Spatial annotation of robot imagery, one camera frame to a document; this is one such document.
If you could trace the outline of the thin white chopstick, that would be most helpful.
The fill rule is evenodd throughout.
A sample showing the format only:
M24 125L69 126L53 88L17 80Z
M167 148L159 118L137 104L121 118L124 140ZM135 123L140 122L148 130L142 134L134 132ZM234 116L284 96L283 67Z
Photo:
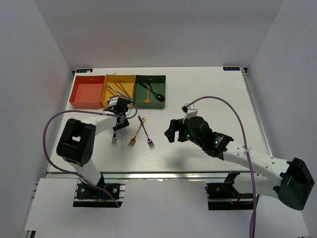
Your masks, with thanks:
M118 91L116 91L111 85L107 85L107 87L109 88L109 91L111 90L112 91L112 95L121 95L121 96L123 96L123 94L122 93L120 93L120 92L118 92Z

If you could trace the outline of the purple fork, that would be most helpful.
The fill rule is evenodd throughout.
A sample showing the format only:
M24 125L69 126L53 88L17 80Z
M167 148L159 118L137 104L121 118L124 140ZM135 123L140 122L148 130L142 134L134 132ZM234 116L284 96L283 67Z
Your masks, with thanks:
M153 141L150 139L150 137L148 136L148 133L147 133L147 131L146 131L146 129L145 129L145 126L144 126L143 119L142 119L140 116L138 116L138 119L139 119L140 124L141 124L141 126L142 126L142 129L144 130L144 133L145 133L145 135L146 135L146 137L147 137L147 144L148 144L148 146L149 146L151 149L154 149L154 148L155 148L155 145L154 145Z

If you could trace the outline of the orange spoon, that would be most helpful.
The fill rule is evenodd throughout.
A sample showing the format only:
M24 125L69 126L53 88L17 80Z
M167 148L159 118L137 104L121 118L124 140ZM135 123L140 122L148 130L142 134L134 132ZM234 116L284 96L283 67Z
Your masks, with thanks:
M151 100L149 99L149 97L150 97L150 88L149 88L149 86L147 86L146 89L147 89L147 97L146 97L146 99L144 100L144 102L145 102L145 103L150 103Z

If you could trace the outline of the black spoon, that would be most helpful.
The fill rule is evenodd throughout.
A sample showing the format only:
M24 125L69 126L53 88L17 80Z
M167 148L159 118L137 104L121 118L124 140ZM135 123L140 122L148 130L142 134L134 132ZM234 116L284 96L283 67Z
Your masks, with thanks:
M157 100L158 102L164 102L164 101L165 101L165 97L164 97L162 94L156 93L156 92L153 90L153 88L152 88L152 86L151 86L150 83L148 83L148 86L145 86L145 84L142 83L142 82L138 82L138 84L141 85L141 86L144 87L144 88L147 88L150 92L152 92L152 94L154 95L154 97L156 98L156 100Z

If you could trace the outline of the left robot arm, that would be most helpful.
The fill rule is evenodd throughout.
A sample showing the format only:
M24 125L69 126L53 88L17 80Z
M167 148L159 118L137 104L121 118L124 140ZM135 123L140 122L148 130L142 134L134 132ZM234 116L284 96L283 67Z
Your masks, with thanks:
M129 125L126 113L131 101L116 97L109 102L108 108L93 117L69 119L56 149L57 155L75 169L84 189L94 198L100 198L106 193L104 177L92 161L95 137L105 130L118 131Z

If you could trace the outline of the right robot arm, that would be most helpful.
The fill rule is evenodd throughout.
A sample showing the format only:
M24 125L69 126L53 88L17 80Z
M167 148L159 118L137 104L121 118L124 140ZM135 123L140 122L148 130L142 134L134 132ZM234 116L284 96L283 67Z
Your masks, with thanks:
M231 199L233 203L257 194L278 199L284 205L302 211L312 191L315 181L301 159L292 161L270 157L250 150L235 142L230 136L213 131L202 118L172 119L165 136L170 143L190 141L199 146L207 155L223 161L252 167L255 179L250 173L229 172L222 183L207 183L208 199L213 202Z

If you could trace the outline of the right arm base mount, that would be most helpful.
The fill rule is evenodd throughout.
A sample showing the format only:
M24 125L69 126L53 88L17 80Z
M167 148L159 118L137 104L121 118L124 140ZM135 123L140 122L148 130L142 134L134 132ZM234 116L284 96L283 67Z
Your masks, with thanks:
M253 195L239 193L234 184L240 172L230 172L223 182L208 182L205 185L210 211L253 210Z

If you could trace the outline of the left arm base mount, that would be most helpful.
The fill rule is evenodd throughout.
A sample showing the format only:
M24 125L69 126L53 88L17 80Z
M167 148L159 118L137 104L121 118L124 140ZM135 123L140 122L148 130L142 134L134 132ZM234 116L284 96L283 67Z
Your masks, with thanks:
M105 180L104 190L93 188L78 180L73 207L78 208L119 208L125 196L125 181Z

